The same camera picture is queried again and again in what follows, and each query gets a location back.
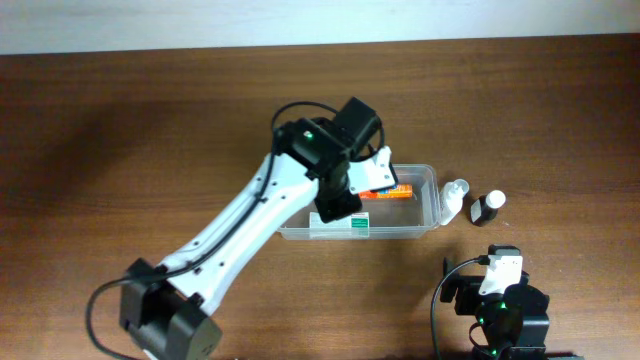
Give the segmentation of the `white spray bottle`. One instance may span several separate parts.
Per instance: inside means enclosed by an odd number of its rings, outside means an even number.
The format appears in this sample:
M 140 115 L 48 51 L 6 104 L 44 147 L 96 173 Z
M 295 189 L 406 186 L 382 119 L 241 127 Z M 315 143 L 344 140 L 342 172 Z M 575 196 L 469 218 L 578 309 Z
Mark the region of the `white spray bottle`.
M 469 191 L 469 184 L 464 179 L 447 182 L 440 191 L 440 219 L 441 226 L 448 225 L 461 211 L 463 200 Z

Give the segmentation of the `dark bottle white cap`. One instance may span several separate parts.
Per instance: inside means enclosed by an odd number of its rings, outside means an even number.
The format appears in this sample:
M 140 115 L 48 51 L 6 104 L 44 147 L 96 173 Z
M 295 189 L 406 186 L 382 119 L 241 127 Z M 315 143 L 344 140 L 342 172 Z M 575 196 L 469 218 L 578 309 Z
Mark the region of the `dark bottle white cap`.
M 470 208 L 473 225 L 482 227 L 491 222 L 499 209 L 506 203 L 506 195 L 501 190 L 493 190 L 480 196 Z

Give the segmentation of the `clear plastic container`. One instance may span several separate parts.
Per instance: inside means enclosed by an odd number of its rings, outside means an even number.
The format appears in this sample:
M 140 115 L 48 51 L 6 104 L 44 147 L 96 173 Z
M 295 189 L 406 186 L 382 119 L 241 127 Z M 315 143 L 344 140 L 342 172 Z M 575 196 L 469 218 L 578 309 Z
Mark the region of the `clear plastic container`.
M 434 169 L 423 164 L 403 164 L 397 165 L 395 172 L 401 184 L 413 187 L 413 196 L 408 199 L 364 199 L 361 212 L 369 213 L 369 237 L 340 240 L 415 239 L 439 226 L 440 201 Z M 311 212 L 318 213 L 314 204 L 298 211 L 278 232 L 287 240 L 329 240 L 310 238 Z

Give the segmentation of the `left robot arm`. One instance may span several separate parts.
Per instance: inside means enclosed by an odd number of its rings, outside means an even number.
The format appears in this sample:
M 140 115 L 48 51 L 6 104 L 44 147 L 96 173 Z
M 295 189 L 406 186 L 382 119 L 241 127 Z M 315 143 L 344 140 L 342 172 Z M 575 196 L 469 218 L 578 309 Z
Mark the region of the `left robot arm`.
M 212 320 L 241 270 L 298 211 L 314 205 L 324 223 L 362 208 L 360 193 L 397 178 L 376 111 L 350 99 L 331 118 L 273 125 L 271 149 L 247 186 L 193 240 L 153 266 L 126 271 L 120 326 L 150 359 L 206 359 L 221 339 Z

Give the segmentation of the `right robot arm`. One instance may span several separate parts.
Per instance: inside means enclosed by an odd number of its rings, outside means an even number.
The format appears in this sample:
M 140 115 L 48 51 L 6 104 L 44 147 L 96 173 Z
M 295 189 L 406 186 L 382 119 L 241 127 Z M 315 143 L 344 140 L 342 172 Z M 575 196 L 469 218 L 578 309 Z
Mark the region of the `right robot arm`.
M 551 321 L 548 315 L 550 297 L 529 284 L 530 276 L 520 272 L 520 278 L 496 292 L 483 291 L 479 275 L 461 275 L 469 265 L 489 267 L 497 260 L 481 255 L 458 265 L 443 260 L 443 277 L 438 283 L 430 305 L 436 313 L 436 303 L 452 303 L 455 314 L 474 319 L 467 336 L 472 344 L 468 359 L 498 360 L 583 360 L 572 352 L 550 352 L 546 336 Z

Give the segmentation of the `orange Redoxon tube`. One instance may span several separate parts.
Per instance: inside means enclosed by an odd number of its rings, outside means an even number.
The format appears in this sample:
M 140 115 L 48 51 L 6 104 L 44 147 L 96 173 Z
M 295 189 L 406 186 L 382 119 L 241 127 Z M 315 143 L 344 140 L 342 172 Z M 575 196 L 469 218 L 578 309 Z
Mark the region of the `orange Redoxon tube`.
M 365 191 L 359 194 L 361 199 L 408 199 L 413 196 L 413 187 L 410 184 L 398 184 L 388 189 L 378 191 Z

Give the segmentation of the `white green Panadol box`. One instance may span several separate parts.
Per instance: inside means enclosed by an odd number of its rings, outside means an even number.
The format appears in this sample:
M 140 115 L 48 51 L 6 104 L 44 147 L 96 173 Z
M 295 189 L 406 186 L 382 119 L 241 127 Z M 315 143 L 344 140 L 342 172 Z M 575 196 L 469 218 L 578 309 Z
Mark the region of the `white green Panadol box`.
M 368 238 L 370 217 L 368 212 L 354 213 L 342 219 L 324 223 L 316 212 L 309 214 L 311 239 L 358 239 Z

